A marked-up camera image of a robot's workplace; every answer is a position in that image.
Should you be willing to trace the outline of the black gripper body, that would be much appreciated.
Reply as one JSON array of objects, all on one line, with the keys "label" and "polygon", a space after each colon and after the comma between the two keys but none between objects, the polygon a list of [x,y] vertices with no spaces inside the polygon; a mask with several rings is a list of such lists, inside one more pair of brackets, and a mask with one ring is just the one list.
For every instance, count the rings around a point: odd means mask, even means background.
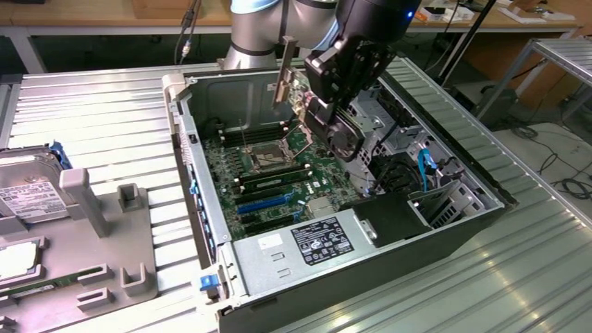
[{"label": "black gripper body", "polygon": [[337,40],[357,38],[376,44],[394,43],[406,32],[420,3],[416,0],[337,1]]}]

